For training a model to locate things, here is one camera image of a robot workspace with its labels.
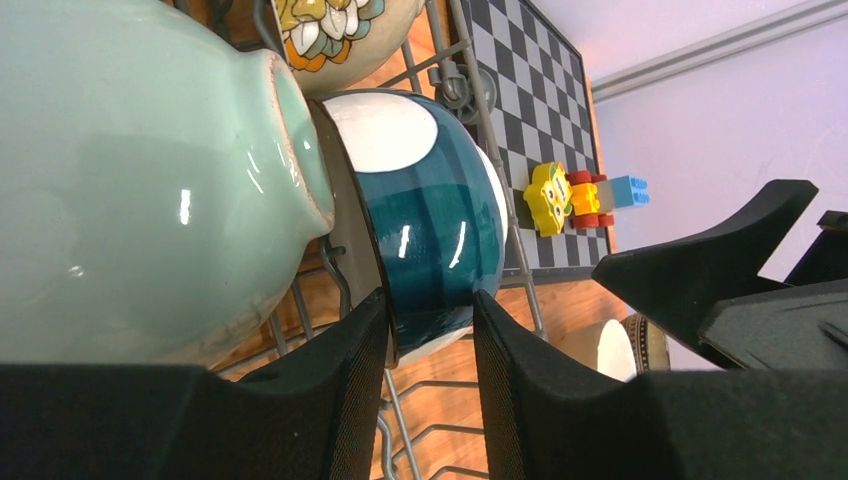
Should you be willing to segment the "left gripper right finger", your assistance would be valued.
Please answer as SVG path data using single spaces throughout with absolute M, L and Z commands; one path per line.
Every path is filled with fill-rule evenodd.
M 619 381 L 473 304 L 494 479 L 843 479 L 840 371 L 665 371 Z

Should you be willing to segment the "grey wire dish rack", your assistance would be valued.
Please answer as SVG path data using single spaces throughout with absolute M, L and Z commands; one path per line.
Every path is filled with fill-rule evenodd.
M 254 5 L 256 30 L 279 51 L 315 116 L 335 196 L 335 224 L 307 249 L 298 276 L 327 274 L 347 313 L 373 290 L 389 314 L 386 363 L 396 367 L 466 335 L 473 296 L 521 284 L 539 308 L 499 151 L 497 87 L 477 61 L 471 5 L 356 1 L 345 32 L 326 13 Z

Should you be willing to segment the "cream beige bowl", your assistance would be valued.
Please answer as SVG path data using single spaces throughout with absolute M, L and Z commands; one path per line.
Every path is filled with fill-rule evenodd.
M 572 359 L 616 380 L 626 382 L 637 375 L 630 338 L 618 320 L 567 332 L 554 345 Z

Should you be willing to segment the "dark blue white bowl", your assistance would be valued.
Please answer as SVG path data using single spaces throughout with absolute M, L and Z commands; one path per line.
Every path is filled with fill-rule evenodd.
M 310 111 L 334 194 L 329 241 L 353 303 L 386 297 L 388 366 L 455 342 L 505 264 L 506 200 L 486 153 L 450 110 L 410 91 L 349 90 Z

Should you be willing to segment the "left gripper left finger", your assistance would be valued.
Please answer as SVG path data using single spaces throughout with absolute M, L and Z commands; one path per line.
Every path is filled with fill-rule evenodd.
M 365 479 L 387 353 L 372 292 L 237 382 L 187 365 L 5 364 L 5 479 Z

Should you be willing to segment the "black striped bowl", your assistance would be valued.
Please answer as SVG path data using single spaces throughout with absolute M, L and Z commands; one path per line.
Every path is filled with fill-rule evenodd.
M 667 337 L 647 316 L 631 314 L 622 321 L 622 326 L 628 335 L 638 374 L 671 369 Z

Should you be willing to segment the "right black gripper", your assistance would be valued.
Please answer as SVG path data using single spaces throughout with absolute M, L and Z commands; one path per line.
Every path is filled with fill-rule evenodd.
M 591 277 L 677 342 L 700 340 L 734 366 L 845 371 L 847 214 L 823 214 L 788 287 L 759 275 L 818 192 L 809 180 L 771 180 L 719 224 L 607 255 Z

